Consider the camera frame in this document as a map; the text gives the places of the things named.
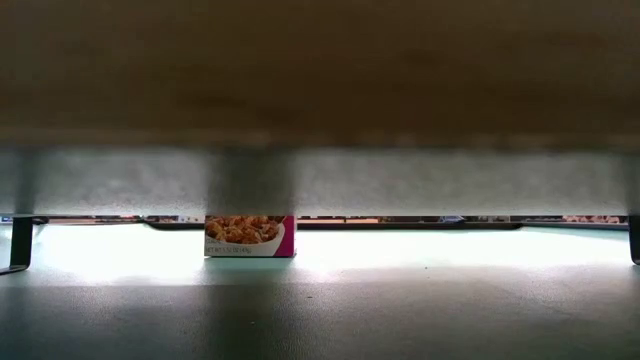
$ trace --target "product box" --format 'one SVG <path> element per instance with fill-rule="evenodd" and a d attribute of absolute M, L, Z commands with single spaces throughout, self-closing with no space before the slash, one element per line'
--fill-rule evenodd
<path fill-rule="evenodd" d="M 295 255 L 295 216 L 208 215 L 204 231 L 205 256 Z"/>

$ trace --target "dark floor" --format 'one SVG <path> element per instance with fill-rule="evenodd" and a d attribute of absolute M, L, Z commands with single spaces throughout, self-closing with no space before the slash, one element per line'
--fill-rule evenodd
<path fill-rule="evenodd" d="M 0 359 L 640 358 L 623 233 L 299 239 L 293 260 L 203 260 L 199 233 L 48 227 L 0 278 Z"/>

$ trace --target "metal leg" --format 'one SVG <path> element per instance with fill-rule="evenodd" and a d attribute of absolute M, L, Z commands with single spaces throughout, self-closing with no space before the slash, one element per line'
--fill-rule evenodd
<path fill-rule="evenodd" d="M 9 267 L 0 269 L 0 275 L 11 274 L 27 270 L 31 265 L 31 241 L 33 233 L 33 218 L 13 218 L 13 232 L 11 234 L 11 262 Z"/>
<path fill-rule="evenodd" d="M 640 265 L 640 216 L 629 216 L 629 244 L 631 260 Z"/>

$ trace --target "cereal bowl image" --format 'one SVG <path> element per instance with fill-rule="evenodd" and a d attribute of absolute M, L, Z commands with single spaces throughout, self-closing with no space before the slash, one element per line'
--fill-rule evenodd
<path fill-rule="evenodd" d="M 207 216 L 205 233 L 212 242 L 231 247 L 251 247 L 275 252 L 285 227 L 284 216 Z"/>

